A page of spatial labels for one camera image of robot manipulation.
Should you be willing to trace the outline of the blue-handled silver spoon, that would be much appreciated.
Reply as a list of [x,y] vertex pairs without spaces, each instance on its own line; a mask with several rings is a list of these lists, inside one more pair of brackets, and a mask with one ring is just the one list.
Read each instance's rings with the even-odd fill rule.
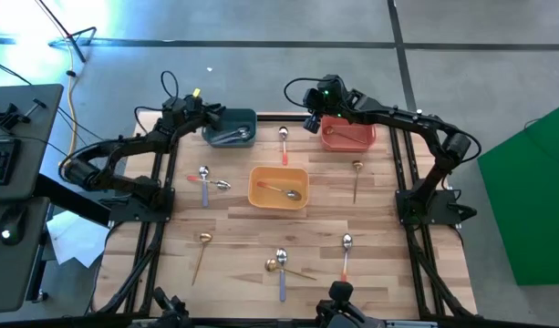
[[243,135],[241,138],[239,136],[233,136],[233,137],[229,137],[229,138],[225,138],[220,140],[219,142],[212,142],[212,144],[225,144],[225,143],[230,143],[231,141],[235,141],[235,140],[244,140],[244,139],[249,139],[251,137],[251,134],[245,134]]
[[207,208],[209,206],[209,191],[208,191],[208,175],[209,169],[207,166],[199,167],[199,174],[202,178],[202,206]]
[[284,248],[279,248],[275,254],[276,260],[279,264],[279,285],[280,285],[280,292],[279,298],[280,302],[286,301],[286,280],[285,280],[285,264],[287,262],[287,251]]
[[243,135],[249,133],[250,133],[250,129],[248,127],[239,127],[236,130],[226,132],[219,136],[213,137],[212,142],[219,142],[222,139],[233,137],[233,136],[239,136],[241,138]]

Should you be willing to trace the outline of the orange plastic bin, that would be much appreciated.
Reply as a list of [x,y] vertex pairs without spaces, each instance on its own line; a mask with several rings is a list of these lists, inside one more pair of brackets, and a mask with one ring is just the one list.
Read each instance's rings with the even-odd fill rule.
[[345,118],[321,119],[321,145],[334,152],[366,152],[376,141],[375,125],[350,124]]

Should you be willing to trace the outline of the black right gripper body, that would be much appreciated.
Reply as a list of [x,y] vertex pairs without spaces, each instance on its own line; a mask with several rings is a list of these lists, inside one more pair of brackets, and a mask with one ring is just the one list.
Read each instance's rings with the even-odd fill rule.
[[350,110],[347,104],[349,92],[343,79],[338,75],[326,75],[317,83],[321,101],[318,110],[321,116],[349,118]]

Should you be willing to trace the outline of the green floor mat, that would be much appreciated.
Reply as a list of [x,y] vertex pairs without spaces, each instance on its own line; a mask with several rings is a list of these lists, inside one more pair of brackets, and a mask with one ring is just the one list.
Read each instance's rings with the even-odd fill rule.
[[516,283],[559,284],[559,108],[478,165]]

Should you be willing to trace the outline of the grey desk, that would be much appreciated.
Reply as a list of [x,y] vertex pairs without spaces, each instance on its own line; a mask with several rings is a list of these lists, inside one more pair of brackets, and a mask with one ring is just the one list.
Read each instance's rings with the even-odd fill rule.
[[63,91],[60,84],[0,87],[0,110],[14,105],[30,119],[17,123],[10,133],[0,128],[0,142],[7,138],[19,141],[13,167],[6,171],[8,182],[0,185],[0,202],[32,195]]
[[[0,313],[17,311],[26,297],[26,290],[44,229],[48,198],[25,200],[24,237],[16,245],[5,245],[0,231]],[[0,204],[0,219],[11,203]]]

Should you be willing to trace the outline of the yellow plastic bin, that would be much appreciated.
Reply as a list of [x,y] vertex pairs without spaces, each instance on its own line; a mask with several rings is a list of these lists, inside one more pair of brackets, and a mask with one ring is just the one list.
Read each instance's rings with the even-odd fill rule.
[[[269,183],[283,190],[296,190],[302,195],[302,199],[290,200],[280,192],[257,187],[258,181]],[[248,200],[258,208],[301,210],[309,200],[309,175],[306,170],[300,168],[255,167],[249,176]]]

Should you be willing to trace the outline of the black steel beam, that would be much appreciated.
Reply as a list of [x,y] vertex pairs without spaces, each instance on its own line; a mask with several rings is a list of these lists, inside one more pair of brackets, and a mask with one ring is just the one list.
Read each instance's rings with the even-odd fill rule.
[[33,195],[47,197],[54,205],[100,225],[109,224],[109,208],[62,186],[46,175],[38,175]]

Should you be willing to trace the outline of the black tripod stand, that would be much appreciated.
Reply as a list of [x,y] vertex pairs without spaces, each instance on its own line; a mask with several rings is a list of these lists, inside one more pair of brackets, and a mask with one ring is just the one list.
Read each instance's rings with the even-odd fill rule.
[[95,26],[90,26],[88,28],[78,30],[77,32],[69,32],[43,0],[34,1],[60,34],[60,38],[57,41],[50,41],[48,44],[53,46],[61,41],[64,41],[67,44],[67,47],[76,53],[80,62],[86,64],[88,60],[80,47],[90,46],[98,29]]

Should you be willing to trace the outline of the black desk clamp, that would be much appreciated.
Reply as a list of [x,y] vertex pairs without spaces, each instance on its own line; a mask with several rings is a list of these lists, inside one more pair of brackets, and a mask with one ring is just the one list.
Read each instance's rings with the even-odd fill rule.
[[4,118],[0,121],[0,129],[9,135],[13,135],[13,128],[17,123],[28,124],[31,122],[30,116],[34,111],[40,108],[47,108],[47,105],[37,98],[34,98],[33,102],[34,105],[25,114],[19,113],[16,106],[11,104],[10,108],[13,108],[14,111],[7,110]]

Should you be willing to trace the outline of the black computer mouse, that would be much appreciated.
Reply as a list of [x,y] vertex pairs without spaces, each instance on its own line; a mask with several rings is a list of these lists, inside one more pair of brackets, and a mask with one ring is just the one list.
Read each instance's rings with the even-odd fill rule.
[[7,246],[17,245],[25,236],[27,206],[9,206],[0,218],[0,241]]

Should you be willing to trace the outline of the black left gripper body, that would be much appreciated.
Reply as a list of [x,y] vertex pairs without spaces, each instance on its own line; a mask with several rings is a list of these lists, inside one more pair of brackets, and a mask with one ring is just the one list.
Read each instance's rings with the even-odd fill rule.
[[211,105],[205,103],[201,97],[186,95],[183,98],[185,105],[183,106],[183,114],[186,122],[198,120],[203,126],[206,125],[206,114],[204,107]]

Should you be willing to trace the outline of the gold spoon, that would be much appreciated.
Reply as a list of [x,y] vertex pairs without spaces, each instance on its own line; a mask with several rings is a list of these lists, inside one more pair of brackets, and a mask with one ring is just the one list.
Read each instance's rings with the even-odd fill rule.
[[343,137],[343,138],[347,138],[347,139],[353,140],[353,141],[358,142],[358,143],[361,143],[361,144],[367,144],[367,142],[366,142],[364,139],[360,139],[360,138],[355,138],[355,137],[349,136],[349,135],[347,135],[347,134],[345,134],[345,133],[342,133],[342,132],[339,132],[339,131],[335,130],[333,127],[326,127],[326,128],[324,128],[324,132],[325,132],[327,135],[337,135],[337,136],[340,136],[340,137]]
[[[277,261],[275,259],[267,260],[264,264],[264,268],[268,272],[274,272],[275,270],[278,269]],[[309,276],[309,275],[306,275],[306,274],[303,274],[301,272],[295,272],[295,271],[291,271],[291,270],[288,270],[288,269],[285,269],[285,272],[289,272],[289,273],[295,274],[297,276],[300,276],[300,277],[303,277],[303,278],[306,278],[306,279],[310,279],[310,280],[314,280],[314,281],[316,280],[316,278],[314,278],[312,276]]]
[[357,184],[358,184],[358,176],[360,170],[363,168],[364,164],[360,160],[355,160],[352,162],[354,169],[356,170],[355,180],[354,180],[354,189],[353,189],[353,203],[357,201]]
[[194,285],[195,282],[196,282],[198,272],[199,272],[201,262],[202,262],[203,252],[204,252],[207,244],[212,240],[212,235],[209,232],[203,232],[203,233],[200,234],[199,240],[200,240],[200,243],[201,243],[201,247],[200,247],[199,252],[198,252],[197,260],[196,260],[196,263],[195,263],[195,268],[194,268],[193,275],[192,275],[192,285]]

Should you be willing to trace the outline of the white paper sheets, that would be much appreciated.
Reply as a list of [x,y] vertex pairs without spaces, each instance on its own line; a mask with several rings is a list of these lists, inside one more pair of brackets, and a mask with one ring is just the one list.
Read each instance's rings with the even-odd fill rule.
[[109,228],[64,211],[47,222],[47,232],[59,264],[76,259],[89,268],[105,250]]

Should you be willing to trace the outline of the teal plastic bin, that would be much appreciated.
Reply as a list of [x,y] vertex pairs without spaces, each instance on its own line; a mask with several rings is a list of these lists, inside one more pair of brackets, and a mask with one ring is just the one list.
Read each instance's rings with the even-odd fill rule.
[[[202,138],[213,148],[219,149],[244,149],[254,145],[257,130],[257,115],[250,108],[227,108],[222,116],[223,129],[214,131],[209,128],[202,129]],[[251,137],[244,140],[235,140],[225,144],[212,144],[212,138],[223,133],[236,130],[239,127],[248,127]]]

